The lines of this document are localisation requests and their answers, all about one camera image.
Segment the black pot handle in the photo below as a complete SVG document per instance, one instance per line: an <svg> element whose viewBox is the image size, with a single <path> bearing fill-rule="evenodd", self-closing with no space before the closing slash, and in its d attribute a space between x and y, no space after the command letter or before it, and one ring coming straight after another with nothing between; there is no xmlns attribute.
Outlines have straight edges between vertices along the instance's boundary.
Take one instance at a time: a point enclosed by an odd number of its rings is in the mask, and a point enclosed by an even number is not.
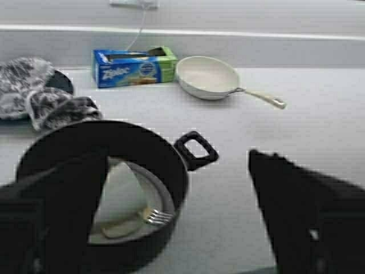
<svg viewBox="0 0 365 274"><path fill-rule="evenodd" d="M185 146L186 143L190 140L195 140L199 144L201 144L209 155L200 158L195 157ZM214 163L219 158L218 152L214 150L214 148L208 143L208 141L205 140L196 131L185 134L183 137L176 141L174 147L185 160L188 166L188 171L194 171L201 167L207 166L208 164Z"/></svg>

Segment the white skillet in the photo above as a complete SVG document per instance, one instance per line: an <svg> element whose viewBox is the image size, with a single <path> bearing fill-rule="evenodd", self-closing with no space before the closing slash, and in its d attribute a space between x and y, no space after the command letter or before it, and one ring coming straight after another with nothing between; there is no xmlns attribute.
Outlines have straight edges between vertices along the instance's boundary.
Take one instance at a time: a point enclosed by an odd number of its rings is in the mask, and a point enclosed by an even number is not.
<svg viewBox="0 0 365 274"><path fill-rule="evenodd" d="M220 100L232 93L244 92L282 110L286 107L286 103L280 98L241 88L240 76L236 70L216 58L185 58L177 64L176 75L179 84L187 93L201 99Z"/></svg>

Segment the white cable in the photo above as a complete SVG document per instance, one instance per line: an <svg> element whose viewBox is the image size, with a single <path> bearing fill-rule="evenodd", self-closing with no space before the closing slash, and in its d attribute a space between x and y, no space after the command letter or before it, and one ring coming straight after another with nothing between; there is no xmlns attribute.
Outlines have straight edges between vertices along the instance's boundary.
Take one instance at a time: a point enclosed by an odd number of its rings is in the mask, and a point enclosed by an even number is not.
<svg viewBox="0 0 365 274"><path fill-rule="evenodd" d="M129 44L129 46L126 48L126 50L130 50L130 48L137 42L139 36L141 35L144 27L144 22L146 20L147 10L149 9L149 5L143 5L143 16L142 16L142 22L141 27L139 28L139 32L137 33L137 36L134 38L132 43Z"/></svg>

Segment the patterned oven mitt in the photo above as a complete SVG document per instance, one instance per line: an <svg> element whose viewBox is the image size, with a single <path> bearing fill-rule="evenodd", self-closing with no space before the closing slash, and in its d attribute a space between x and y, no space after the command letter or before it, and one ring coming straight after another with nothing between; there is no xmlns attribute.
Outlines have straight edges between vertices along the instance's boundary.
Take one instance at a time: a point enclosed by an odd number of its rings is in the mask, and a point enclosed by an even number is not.
<svg viewBox="0 0 365 274"><path fill-rule="evenodd" d="M46 87L29 94L26 109L35 130L55 130L70 123L103 118L89 97L76 97L58 88Z"/></svg>
<svg viewBox="0 0 365 274"><path fill-rule="evenodd" d="M40 58L21 57L0 63L0 119L28 116L27 96L43 89L53 75L52 64Z"/></svg>

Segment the countertop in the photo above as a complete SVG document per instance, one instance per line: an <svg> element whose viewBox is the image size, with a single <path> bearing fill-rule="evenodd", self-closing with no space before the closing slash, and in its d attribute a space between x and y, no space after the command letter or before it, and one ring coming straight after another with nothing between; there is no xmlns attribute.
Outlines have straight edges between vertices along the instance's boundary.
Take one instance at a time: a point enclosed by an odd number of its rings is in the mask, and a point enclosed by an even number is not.
<svg viewBox="0 0 365 274"><path fill-rule="evenodd" d="M284 111L245 94L199 100L176 83L98 90L89 71L63 72L106 119L141 125L171 143L196 130L221 156L190 174L171 242L137 273L234 274L275 264L248 174L251 148L365 187L365 69L238 69L247 88L287 101ZM13 180L21 155L39 136L29 122L0 122L2 184Z"/></svg>

